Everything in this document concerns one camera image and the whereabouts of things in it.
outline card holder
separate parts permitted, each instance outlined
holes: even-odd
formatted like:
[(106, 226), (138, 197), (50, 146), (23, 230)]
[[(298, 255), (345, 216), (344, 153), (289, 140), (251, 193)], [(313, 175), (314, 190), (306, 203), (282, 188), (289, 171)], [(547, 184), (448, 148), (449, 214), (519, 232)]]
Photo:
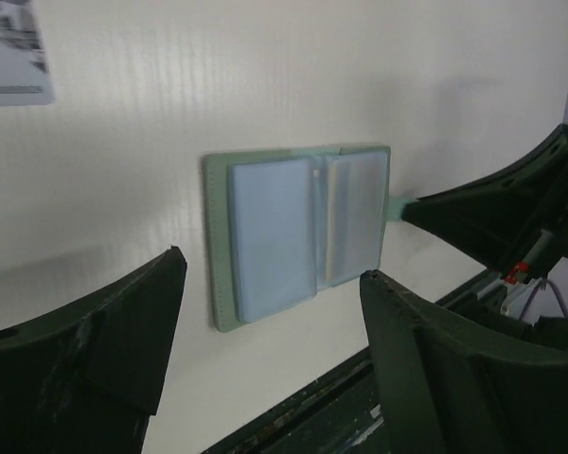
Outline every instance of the card holder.
[(231, 268), (251, 323), (379, 267), (389, 150), (229, 167)]

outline table surface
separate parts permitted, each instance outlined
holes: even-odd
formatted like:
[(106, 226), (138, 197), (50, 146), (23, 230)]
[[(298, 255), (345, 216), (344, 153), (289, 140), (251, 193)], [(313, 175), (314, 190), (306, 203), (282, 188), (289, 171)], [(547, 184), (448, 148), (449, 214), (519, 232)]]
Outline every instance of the table surface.
[[(170, 244), (189, 262), (146, 453), (194, 453), (366, 346), (357, 283), (211, 322), (201, 157), (383, 142), (391, 192), (489, 174), (561, 121), (568, 1), (43, 0), (57, 102), (0, 108), (0, 328)], [(435, 299), (480, 266), (403, 224), (382, 269)]]

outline black mechanical part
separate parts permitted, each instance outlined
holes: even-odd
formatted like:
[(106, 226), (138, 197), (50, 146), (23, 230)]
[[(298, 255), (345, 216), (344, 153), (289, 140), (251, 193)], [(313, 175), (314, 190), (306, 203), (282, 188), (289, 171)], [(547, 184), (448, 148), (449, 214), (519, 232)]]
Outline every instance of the black mechanical part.
[(392, 452), (568, 452), (568, 319), (434, 305), (379, 271), (360, 292)]
[(172, 248), (128, 276), (0, 331), (0, 453), (141, 452), (186, 276)]
[(568, 125), (499, 172), (408, 204), (402, 218), (508, 282), (546, 277), (568, 258)]

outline green wallet border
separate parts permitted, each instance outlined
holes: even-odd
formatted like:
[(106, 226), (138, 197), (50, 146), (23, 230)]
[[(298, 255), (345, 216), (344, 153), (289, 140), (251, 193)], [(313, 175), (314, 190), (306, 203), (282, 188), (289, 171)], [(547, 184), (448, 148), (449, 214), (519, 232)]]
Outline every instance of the green wallet border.
[[(206, 241), (208, 244), (210, 286), (214, 311), (213, 315), (215, 325), (219, 331), (226, 333), (246, 324), (240, 322), (236, 314), (236, 293), (234, 290), (234, 279), (231, 270), (228, 168), (230, 166), (240, 164), (265, 163), (300, 156), (351, 154), (376, 149), (387, 152), (387, 181), (389, 182), (391, 148), (380, 144), (238, 151), (208, 154), (204, 157), (203, 173)], [(385, 195), (385, 204), (383, 205), (383, 234), (385, 232), (385, 224), (387, 221), (387, 201), (388, 194)]]

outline black cable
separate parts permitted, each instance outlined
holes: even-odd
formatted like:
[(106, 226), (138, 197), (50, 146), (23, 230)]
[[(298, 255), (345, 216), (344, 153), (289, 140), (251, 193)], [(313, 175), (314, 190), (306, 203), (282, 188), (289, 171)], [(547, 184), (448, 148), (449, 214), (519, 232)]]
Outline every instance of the black cable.
[(532, 303), (534, 303), (534, 300), (537, 297), (537, 293), (539, 292), (539, 290), (541, 289), (545, 290), (547, 286), (551, 287), (551, 289), (553, 290), (553, 293), (556, 296), (556, 300), (558, 300), (558, 305), (559, 309), (561, 310), (561, 313), (566, 319), (568, 319), (568, 306), (566, 305), (566, 302), (564, 301), (564, 298), (561, 295), (561, 291), (559, 291), (558, 285), (550, 279), (542, 279), (530, 292), (530, 296), (528, 296), (528, 301), (526, 301), (524, 309), (522, 309), (522, 314), (520, 314), (520, 318), (518, 320), (520, 321), (524, 320), (526, 314), (528, 313), (528, 309), (530, 309)]

